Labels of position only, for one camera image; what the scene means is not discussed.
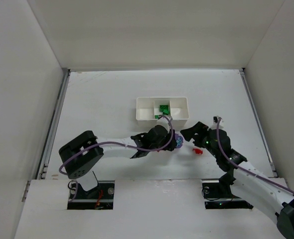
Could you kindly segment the purple flower lego block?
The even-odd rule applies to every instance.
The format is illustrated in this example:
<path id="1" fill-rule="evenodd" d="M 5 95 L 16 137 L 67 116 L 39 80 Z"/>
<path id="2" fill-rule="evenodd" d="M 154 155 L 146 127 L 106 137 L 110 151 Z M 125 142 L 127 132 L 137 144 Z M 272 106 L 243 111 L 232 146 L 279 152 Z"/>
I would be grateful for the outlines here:
<path id="1" fill-rule="evenodd" d="M 180 134 L 176 133 L 175 134 L 175 141 L 176 141 L 176 147 L 177 149 L 182 148 L 183 143 L 184 143 L 184 138 Z"/>

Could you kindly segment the green lego brick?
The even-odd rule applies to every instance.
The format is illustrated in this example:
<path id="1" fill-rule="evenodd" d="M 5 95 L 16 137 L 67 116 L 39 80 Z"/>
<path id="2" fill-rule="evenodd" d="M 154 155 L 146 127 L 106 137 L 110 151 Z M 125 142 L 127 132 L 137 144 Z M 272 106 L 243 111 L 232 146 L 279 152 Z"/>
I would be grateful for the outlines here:
<path id="1" fill-rule="evenodd" d="M 159 105 L 154 108 L 154 118 L 158 119 L 160 116 L 169 116 L 170 108 L 169 105 Z"/>

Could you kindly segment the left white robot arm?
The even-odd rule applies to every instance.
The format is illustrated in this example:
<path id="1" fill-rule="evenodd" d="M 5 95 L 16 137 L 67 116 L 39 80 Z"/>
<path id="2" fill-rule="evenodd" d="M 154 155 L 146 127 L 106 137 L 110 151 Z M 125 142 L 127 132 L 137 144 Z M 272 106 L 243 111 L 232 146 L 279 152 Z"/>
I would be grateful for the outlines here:
<path id="1" fill-rule="evenodd" d="M 178 135 L 171 126 L 156 125 L 148 132 L 127 138 L 101 140 L 91 130 L 78 135 L 59 149 L 59 173 L 79 183 L 84 191 L 98 186 L 93 167 L 100 159 L 146 157 L 151 152 L 174 151 Z"/>

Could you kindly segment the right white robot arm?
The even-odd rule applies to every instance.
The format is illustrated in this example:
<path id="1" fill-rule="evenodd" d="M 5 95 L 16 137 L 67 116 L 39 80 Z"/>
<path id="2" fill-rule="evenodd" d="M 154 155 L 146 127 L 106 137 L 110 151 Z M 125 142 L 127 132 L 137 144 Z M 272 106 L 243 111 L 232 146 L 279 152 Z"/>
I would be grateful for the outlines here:
<path id="1" fill-rule="evenodd" d="M 180 133 L 184 140 L 206 149 L 216 159 L 225 172 L 219 179 L 223 187 L 264 213 L 282 236 L 294 239 L 294 190 L 269 179 L 234 150 L 227 132 L 220 127 L 221 120 L 217 119 L 215 128 L 198 122 Z"/>

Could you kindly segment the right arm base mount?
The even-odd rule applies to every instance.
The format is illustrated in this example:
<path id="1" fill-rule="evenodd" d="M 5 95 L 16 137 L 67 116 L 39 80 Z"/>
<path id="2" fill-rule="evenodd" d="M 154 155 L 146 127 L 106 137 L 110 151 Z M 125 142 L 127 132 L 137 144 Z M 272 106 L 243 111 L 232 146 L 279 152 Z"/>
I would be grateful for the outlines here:
<path id="1" fill-rule="evenodd" d="M 231 192 L 230 186 L 234 181 L 230 173 L 225 173 L 218 180 L 203 180 L 201 194 L 205 209 L 253 209 L 253 205 Z"/>

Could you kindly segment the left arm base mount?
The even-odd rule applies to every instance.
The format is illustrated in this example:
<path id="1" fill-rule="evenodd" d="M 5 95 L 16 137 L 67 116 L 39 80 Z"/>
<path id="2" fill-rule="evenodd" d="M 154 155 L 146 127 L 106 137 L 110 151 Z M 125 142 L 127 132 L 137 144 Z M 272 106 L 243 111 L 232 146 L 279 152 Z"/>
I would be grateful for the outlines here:
<path id="1" fill-rule="evenodd" d="M 85 191 L 80 184 L 75 191 L 76 182 L 69 183 L 68 188 L 68 210 L 112 210 L 114 207 L 114 181 L 99 181 L 98 185 L 89 191 Z"/>

